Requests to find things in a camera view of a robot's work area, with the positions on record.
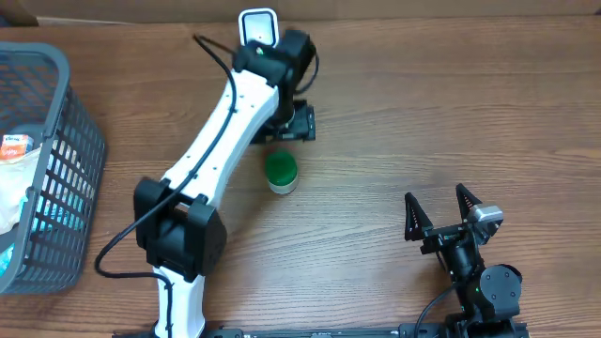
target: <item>green bottle cap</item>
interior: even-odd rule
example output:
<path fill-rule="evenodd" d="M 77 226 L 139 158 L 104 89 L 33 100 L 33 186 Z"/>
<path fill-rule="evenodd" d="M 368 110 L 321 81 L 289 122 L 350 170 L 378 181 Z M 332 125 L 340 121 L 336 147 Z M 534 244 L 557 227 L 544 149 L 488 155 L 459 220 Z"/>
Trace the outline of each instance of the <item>green bottle cap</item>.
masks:
<path fill-rule="evenodd" d="M 271 189 L 277 193 L 292 192 L 298 183 L 297 163 L 284 150 L 278 150 L 267 157 L 265 174 Z"/>

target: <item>plastic basket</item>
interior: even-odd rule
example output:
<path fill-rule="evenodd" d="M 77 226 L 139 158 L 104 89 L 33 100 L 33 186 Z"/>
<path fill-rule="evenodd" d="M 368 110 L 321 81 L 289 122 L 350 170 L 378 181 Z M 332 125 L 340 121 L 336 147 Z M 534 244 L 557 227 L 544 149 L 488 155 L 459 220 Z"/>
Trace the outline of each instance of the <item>plastic basket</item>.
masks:
<path fill-rule="evenodd" d="M 59 50 L 0 42 L 0 134 L 23 125 L 39 126 L 33 137 L 42 148 L 19 224 L 0 236 L 0 253 L 12 248 L 0 293 L 51 293 L 81 276 L 105 140 L 70 89 Z"/>

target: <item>wire basket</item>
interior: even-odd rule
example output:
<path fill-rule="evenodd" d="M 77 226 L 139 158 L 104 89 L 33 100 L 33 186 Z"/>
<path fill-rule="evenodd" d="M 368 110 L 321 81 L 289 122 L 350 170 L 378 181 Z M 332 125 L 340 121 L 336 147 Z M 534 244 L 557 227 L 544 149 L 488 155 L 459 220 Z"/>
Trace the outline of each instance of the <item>wire basket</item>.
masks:
<path fill-rule="evenodd" d="M 0 236 L 0 253 L 12 250 L 0 293 L 57 292 L 82 274 L 105 140 L 71 90 L 59 50 L 0 42 L 0 135 L 23 128 L 41 150 L 19 224 Z"/>

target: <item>black cable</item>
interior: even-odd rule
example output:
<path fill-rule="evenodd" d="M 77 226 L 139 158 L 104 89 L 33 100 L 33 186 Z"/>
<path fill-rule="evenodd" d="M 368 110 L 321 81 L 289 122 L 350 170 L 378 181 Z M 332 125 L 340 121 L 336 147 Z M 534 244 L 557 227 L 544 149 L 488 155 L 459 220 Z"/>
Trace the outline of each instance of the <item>black cable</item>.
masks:
<path fill-rule="evenodd" d="M 194 168 L 188 173 L 186 178 L 184 178 L 184 180 L 177 186 L 177 188 L 175 188 L 171 192 L 171 194 L 169 194 L 165 199 L 160 201 L 160 203 L 157 204 L 155 207 L 153 207 L 149 212 L 144 214 L 144 216 L 140 217 L 137 221 L 130 224 L 123 231 L 118 233 L 113 239 L 111 239 L 111 241 L 109 241 L 108 244 L 106 244 L 104 246 L 104 248 L 102 248 L 100 253 L 96 256 L 96 260 L 94 261 L 94 269 L 96 270 L 96 272 L 106 278 L 117 278 L 117 279 L 118 278 L 156 278 L 158 280 L 161 280 L 163 283 L 165 283 L 165 289 L 167 290 L 167 327 L 165 328 L 165 330 L 167 330 L 167 334 L 168 334 L 169 338 L 172 338 L 171 327 L 173 326 L 173 324 L 171 322 L 171 307 L 173 305 L 173 285 L 171 284 L 169 279 L 163 275 L 160 275 L 160 274 L 154 273 L 154 272 L 119 272 L 119 273 L 108 272 L 108 271 L 103 270 L 100 267 L 100 262 L 102 261 L 102 258 L 109 251 L 111 251 L 111 249 L 113 249 L 113 247 L 115 247 L 115 245 L 121 239 L 126 237 L 129 233 L 131 233 L 131 231 L 133 231 L 133 229 L 135 229 L 138 225 L 143 223 L 150 216 L 154 215 L 159 210 L 166 207 L 171 201 L 173 201 L 177 197 L 177 195 L 188 185 L 188 183 L 190 183 L 193 180 L 198 169 L 200 169 L 200 167 L 203 165 L 203 163 L 207 159 L 208 155 L 210 155 L 211 151 L 215 148 L 215 146 L 217 145 L 219 140 L 222 138 L 223 133 L 225 132 L 225 129 L 227 128 L 227 125 L 229 124 L 229 121 L 232 118 L 232 115 L 236 112 L 237 92 L 236 92 L 236 83 L 234 81 L 234 76 L 232 75 L 232 72 L 230 71 L 229 67 L 223 62 L 223 60 L 217 54 L 215 54 L 207 46 L 207 44 L 205 44 L 205 41 L 210 44 L 216 45 L 221 49 L 225 49 L 225 50 L 229 50 L 229 49 L 227 47 L 217 44 L 213 40 L 211 40 L 209 38 L 205 38 L 203 36 L 194 35 L 194 40 L 198 43 L 198 45 L 200 45 L 200 47 L 202 47 L 205 50 L 205 52 L 207 52 L 208 55 L 210 55 L 210 57 L 213 58 L 213 60 L 215 60 L 215 62 L 217 62 L 217 64 L 219 64 L 219 66 L 227 74 L 227 79 L 232 87 L 232 104 L 230 105 L 229 113 L 227 114 L 227 117 L 225 118 L 225 121 L 223 122 L 222 127 L 220 128 L 219 132 L 217 133 L 217 135 L 215 136 L 215 138 L 213 139 L 213 141 L 211 142 L 211 144 L 208 146 L 207 150 L 205 151 L 205 154 L 203 154 L 203 156 L 200 158 L 200 160 L 198 160 L 198 162 L 196 163 Z"/>
<path fill-rule="evenodd" d="M 222 50 L 222 51 L 224 51 L 224 52 L 226 52 L 226 53 L 228 53 L 228 54 L 230 54 L 232 56 L 235 54 L 234 50 L 232 50 L 231 48 L 229 48 L 229 47 L 227 47 L 225 45 L 222 45 L 221 43 L 219 43 L 219 42 L 217 42 L 217 41 L 215 41 L 215 40 L 213 40 L 211 38 L 207 38 L 207 37 L 199 36 L 199 35 L 194 35 L 194 40 L 196 40 L 196 42 L 198 42 L 199 40 L 204 41 L 204 42 L 206 42 L 208 44 L 211 44 L 211 45 L 219 48 L 220 50 Z"/>
<path fill-rule="evenodd" d="M 317 54 L 317 51 L 316 51 L 316 69 L 313 71 L 313 75 L 311 75 L 311 80 L 309 80 L 309 82 L 306 85 L 304 85 L 301 89 L 295 90 L 294 95 L 300 95 L 300 94 L 306 92 L 307 90 L 309 90 L 309 88 L 311 88 L 311 85 L 313 84 L 313 81 L 316 79 L 318 73 L 319 73 L 319 55 Z"/>
<path fill-rule="evenodd" d="M 459 287 L 459 284 L 460 284 L 459 282 L 453 283 L 446 290 L 442 291 L 442 293 L 439 294 L 436 298 L 434 298 L 432 301 L 430 301 L 430 303 L 424 308 L 424 310 L 422 311 L 422 314 L 420 315 L 420 317 L 417 319 L 417 322 L 415 323 L 415 329 L 413 331 L 413 338 L 419 338 L 418 336 L 420 334 L 420 326 L 422 325 L 422 321 L 424 320 L 425 316 L 428 314 L 428 311 L 430 311 L 432 306 L 434 306 L 437 302 L 443 300 L 451 292 L 453 292 L 455 289 L 457 289 Z"/>

